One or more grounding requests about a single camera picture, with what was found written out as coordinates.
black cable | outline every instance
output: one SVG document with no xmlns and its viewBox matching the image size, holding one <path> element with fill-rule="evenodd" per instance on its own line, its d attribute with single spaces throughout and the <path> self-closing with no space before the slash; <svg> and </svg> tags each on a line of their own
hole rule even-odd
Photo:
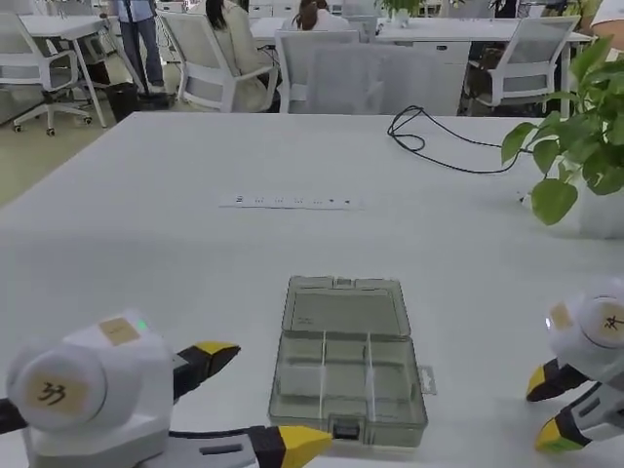
<svg viewBox="0 0 624 468">
<path fill-rule="evenodd" d="M 411 114 L 410 116 L 408 116 L 407 119 L 403 120 L 403 122 L 400 122 L 400 120 L 403 117 L 406 117 L 407 114 L 412 113 L 412 112 L 414 112 L 414 113 Z M 434 158 L 431 158 L 429 156 L 426 156 L 426 155 L 421 153 L 421 151 L 426 146 L 425 139 L 422 136 L 418 136 L 418 135 L 414 135 L 414 134 L 400 134 L 400 133 L 398 133 L 398 131 L 404 125 L 408 124 L 409 122 L 411 122 L 413 119 L 415 119 L 416 117 L 418 117 L 420 115 L 424 115 L 431 122 L 433 122 L 438 127 L 440 127 L 442 130 L 444 130 L 445 132 L 453 135 L 456 138 L 461 139 L 462 141 L 466 141 L 467 143 L 477 144 L 479 146 L 485 146 L 485 147 L 489 147 L 489 148 L 499 148 L 499 149 L 501 148 L 500 144 L 487 143 L 487 142 L 484 142 L 484 141 L 477 141 L 477 140 L 474 140 L 474 139 L 462 136 L 460 134 L 457 134 L 453 130 L 449 129 L 448 127 L 445 127 L 440 122 L 438 122 L 436 119 L 434 119 L 431 115 L 429 115 L 427 113 L 427 111 L 425 111 L 424 108 L 419 107 L 417 105 L 410 105 L 410 106 L 406 107 L 404 110 L 402 110 L 401 112 L 399 112 L 394 117 L 394 119 L 392 119 L 392 123 L 390 124 L 390 127 L 388 127 L 388 130 L 387 130 L 387 135 L 389 137 L 391 137 L 403 149 L 405 149 L 406 151 L 409 151 L 411 154 L 414 154 L 414 155 L 418 156 L 419 158 L 422 158 L 422 159 L 424 159 L 426 161 L 429 161 L 430 163 L 437 164 L 438 166 L 442 166 L 443 168 L 453 169 L 454 171 L 459 171 L 459 172 L 465 173 L 465 174 L 477 174 L 477 175 L 494 175 L 494 174 L 506 173 L 511 168 L 513 168 L 514 165 L 518 162 L 518 157 L 520 156 L 520 153 L 518 153 L 514 157 L 514 159 L 511 161 L 511 163 L 509 163 L 504 168 L 497 169 L 497 170 L 494 170 L 494 171 L 476 171 L 476 170 L 472 170 L 472 169 L 465 169 L 465 168 L 460 168 L 460 167 L 457 167 L 457 166 L 453 166 L 452 164 L 448 164 L 448 163 L 445 163 L 443 161 L 439 161 L 437 159 L 434 159 Z M 415 148 L 410 147 L 406 143 L 404 143 L 401 140 L 401 138 L 412 138 L 412 139 L 415 139 L 417 141 L 417 143 L 418 143 L 418 146 L 415 147 Z M 531 152 L 526 150 L 526 149 L 522 149 L 520 152 L 531 154 Z"/>
</svg>

number label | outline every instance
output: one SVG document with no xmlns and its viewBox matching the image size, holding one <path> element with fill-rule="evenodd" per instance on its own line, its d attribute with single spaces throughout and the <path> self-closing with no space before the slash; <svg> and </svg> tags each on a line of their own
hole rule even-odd
<svg viewBox="0 0 624 468">
<path fill-rule="evenodd" d="M 80 380 L 37 373 L 28 382 L 26 392 L 31 407 L 78 415 L 83 411 L 89 386 Z"/>
<path fill-rule="evenodd" d="M 123 317 L 99 324 L 99 329 L 113 346 L 119 346 L 140 338 L 138 331 Z"/>
</svg>

white table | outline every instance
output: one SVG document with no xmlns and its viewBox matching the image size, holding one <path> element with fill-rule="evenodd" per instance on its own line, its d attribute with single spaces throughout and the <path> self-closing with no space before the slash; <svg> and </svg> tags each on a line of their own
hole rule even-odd
<svg viewBox="0 0 624 468">
<path fill-rule="evenodd" d="M 101 111 L 101 106 L 99 105 L 98 95 L 94 88 L 93 81 L 91 76 L 89 75 L 89 70 L 87 69 L 87 64 L 85 63 L 85 58 L 82 54 L 80 46 L 78 45 L 78 39 L 89 36 L 91 34 L 95 34 L 102 30 L 105 27 L 105 21 L 96 16 L 76 16 L 76 17 L 49 17 L 45 15 L 24 15 L 20 16 L 21 21 L 24 26 L 28 30 L 31 36 L 33 37 L 58 37 L 64 39 L 66 41 L 71 41 L 73 45 L 73 49 L 78 56 L 78 62 L 80 63 L 80 67 L 85 75 L 85 81 L 87 82 L 87 87 L 89 88 L 89 93 L 94 102 L 94 107 L 96 108 L 97 117 L 99 118 L 99 122 L 103 127 L 106 127 L 106 121 L 104 120 L 104 115 Z M 130 65 L 126 54 L 123 50 L 117 47 L 117 41 L 115 38 L 110 36 L 111 44 L 113 44 L 117 53 L 126 64 L 126 67 L 130 71 L 130 73 L 134 76 L 134 70 Z"/>
<path fill-rule="evenodd" d="M 442 55 L 437 77 L 438 99 L 452 99 L 459 104 L 470 45 L 474 42 L 508 42 L 514 35 L 519 19 L 451 19 L 412 18 L 408 28 L 396 27 L 387 19 L 379 20 L 377 42 L 410 44 L 426 53 Z M 275 32 L 284 19 L 259 19 L 252 25 L 252 34 L 260 45 L 274 44 Z M 570 46 L 588 42 L 583 34 L 572 33 L 562 50 L 562 69 L 569 70 Z M 561 89 L 570 90 L 567 73 L 562 73 Z M 562 99 L 562 114 L 569 116 L 569 101 Z"/>
<path fill-rule="evenodd" d="M 27 337 L 135 307 L 174 349 L 203 339 L 243 348 L 179 402 L 176 429 L 263 424 L 289 277 L 394 277 L 417 358 L 438 386 L 426 397 L 422 446 L 409 463 L 322 457 L 310 468 L 620 467 L 621 439 L 559 458 L 533 451 L 568 400 L 530 405 L 524 396 L 552 357 L 544 314 L 592 279 L 621 273 L 624 244 L 545 232 L 517 201 L 539 179 L 529 159 L 508 175 L 452 172 L 396 146 L 389 120 L 133 114 L 0 211 L 0 375 Z M 487 141 L 519 122 L 441 121 Z M 164 128 L 172 131 L 155 131 Z M 497 150 L 424 118 L 410 128 L 430 156 L 499 167 Z M 217 206 L 238 191 L 344 195 L 365 209 Z M 0 453 L 3 468 L 25 467 L 17 434 L 0 438 Z"/>
</svg>

white cabinet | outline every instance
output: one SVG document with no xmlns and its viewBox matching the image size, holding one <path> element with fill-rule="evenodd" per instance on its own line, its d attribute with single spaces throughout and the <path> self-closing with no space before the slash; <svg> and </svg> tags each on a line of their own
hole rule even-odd
<svg viewBox="0 0 624 468">
<path fill-rule="evenodd" d="M 418 51 L 436 58 L 431 87 L 430 108 L 425 109 L 431 115 L 457 115 L 461 100 L 461 90 L 468 65 L 469 42 L 415 42 Z"/>
<path fill-rule="evenodd" d="M 293 3 L 274 3 L 273 16 L 275 18 L 292 18 L 297 12 L 297 7 Z"/>
</svg>

trash can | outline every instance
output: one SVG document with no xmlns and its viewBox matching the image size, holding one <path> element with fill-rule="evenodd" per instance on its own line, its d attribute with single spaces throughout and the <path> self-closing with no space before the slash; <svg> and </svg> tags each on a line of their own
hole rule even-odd
<svg viewBox="0 0 624 468">
<path fill-rule="evenodd" d="M 138 88 L 133 83 L 119 83 L 106 88 L 106 97 L 117 123 L 138 110 Z"/>
</svg>

